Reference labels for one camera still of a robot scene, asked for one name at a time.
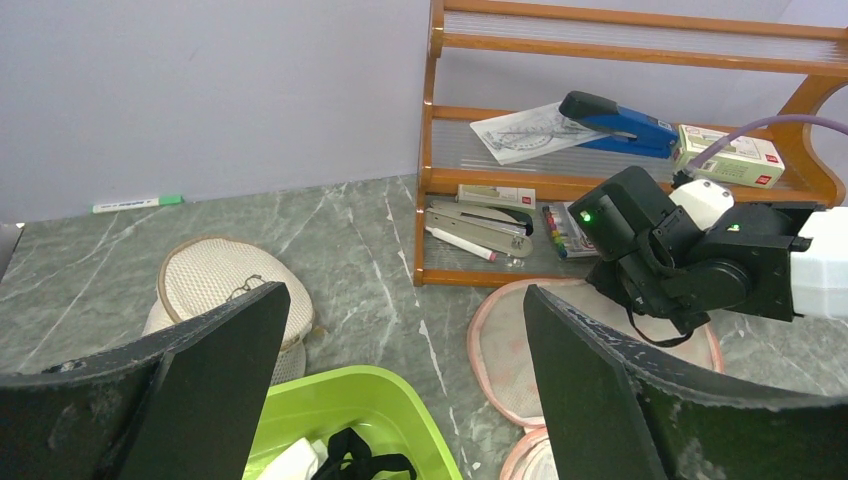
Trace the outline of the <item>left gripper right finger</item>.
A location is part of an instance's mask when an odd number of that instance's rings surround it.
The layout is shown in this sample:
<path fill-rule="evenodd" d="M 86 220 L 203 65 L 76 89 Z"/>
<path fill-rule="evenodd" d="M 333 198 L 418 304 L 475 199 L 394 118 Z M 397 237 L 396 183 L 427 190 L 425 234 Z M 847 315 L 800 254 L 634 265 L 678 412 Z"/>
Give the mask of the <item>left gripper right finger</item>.
<path fill-rule="evenodd" d="M 688 363 L 547 290 L 523 310 L 563 479 L 843 479 L 847 401 Z"/>

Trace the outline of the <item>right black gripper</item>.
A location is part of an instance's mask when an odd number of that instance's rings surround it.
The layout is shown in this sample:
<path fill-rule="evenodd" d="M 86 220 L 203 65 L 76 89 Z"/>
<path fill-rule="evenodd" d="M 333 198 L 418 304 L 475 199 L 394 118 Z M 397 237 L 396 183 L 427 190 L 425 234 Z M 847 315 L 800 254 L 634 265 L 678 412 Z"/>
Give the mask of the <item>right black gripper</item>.
<path fill-rule="evenodd" d="M 588 283 L 622 306 L 631 321 L 667 319 L 681 335 L 710 321 L 707 313 L 688 310 L 662 287 L 671 275 L 652 249 L 650 234 L 667 218 L 682 220 L 685 234 L 700 231 L 645 169 L 625 168 L 574 201 L 568 213 L 600 256 Z"/>

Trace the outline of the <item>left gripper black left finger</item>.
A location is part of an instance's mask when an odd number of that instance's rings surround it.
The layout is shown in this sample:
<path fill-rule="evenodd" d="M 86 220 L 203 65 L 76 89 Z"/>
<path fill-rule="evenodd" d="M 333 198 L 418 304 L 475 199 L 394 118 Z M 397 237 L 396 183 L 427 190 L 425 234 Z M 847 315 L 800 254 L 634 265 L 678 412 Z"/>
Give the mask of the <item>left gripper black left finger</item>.
<path fill-rule="evenodd" d="M 5 479 L 238 479 L 290 307 L 258 286 L 125 345 L 1 378 Z"/>

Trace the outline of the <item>floral mesh laundry bag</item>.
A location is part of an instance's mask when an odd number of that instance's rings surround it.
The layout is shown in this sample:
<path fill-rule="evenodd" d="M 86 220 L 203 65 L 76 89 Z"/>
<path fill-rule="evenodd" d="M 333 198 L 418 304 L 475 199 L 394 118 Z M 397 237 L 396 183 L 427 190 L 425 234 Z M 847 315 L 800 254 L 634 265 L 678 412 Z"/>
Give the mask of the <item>floral mesh laundry bag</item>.
<path fill-rule="evenodd" d="M 579 280 L 530 279 L 510 283 L 492 293 L 474 314 L 467 350 L 478 384 L 490 403 L 524 429 L 506 457 L 501 479 L 584 479 L 584 474 L 558 470 L 548 436 L 525 328 L 523 301 L 533 284 L 562 298 L 594 320 L 636 338 L 623 307 Z"/>

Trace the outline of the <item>white black bra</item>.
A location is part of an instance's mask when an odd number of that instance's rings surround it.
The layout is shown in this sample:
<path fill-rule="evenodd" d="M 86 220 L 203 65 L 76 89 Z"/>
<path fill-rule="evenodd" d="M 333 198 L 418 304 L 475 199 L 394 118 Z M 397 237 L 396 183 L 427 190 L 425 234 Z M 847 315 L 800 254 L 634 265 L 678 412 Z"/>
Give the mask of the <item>white black bra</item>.
<path fill-rule="evenodd" d="M 375 479 L 383 473 L 418 473 L 401 453 L 375 455 L 352 428 L 333 434 L 327 442 L 300 438 L 277 455 L 258 479 Z"/>

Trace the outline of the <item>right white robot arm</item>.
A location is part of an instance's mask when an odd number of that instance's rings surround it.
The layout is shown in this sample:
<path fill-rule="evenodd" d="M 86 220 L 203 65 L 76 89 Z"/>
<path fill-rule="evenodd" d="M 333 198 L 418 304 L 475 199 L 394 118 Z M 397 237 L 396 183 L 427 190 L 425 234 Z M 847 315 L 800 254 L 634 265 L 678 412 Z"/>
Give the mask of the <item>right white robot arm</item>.
<path fill-rule="evenodd" d="M 588 282 L 630 318 L 681 336 L 714 310 L 789 322 L 847 316 L 847 210 L 816 202 L 740 203 L 706 179 L 663 190 L 631 166 L 573 202 L 599 261 Z"/>

